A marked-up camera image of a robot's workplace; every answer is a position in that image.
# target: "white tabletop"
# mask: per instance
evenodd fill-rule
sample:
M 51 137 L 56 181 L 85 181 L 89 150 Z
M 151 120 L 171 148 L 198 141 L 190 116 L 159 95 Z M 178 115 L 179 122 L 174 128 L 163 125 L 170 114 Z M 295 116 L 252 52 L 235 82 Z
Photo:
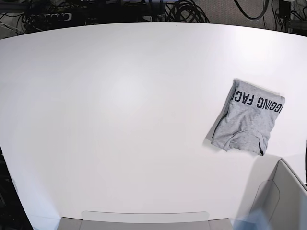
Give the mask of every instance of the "white tabletop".
M 31 222 L 249 211 L 286 158 L 305 181 L 307 38 L 126 23 L 0 41 L 0 144 Z M 264 157 L 205 137 L 238 78 L 286 98 Z

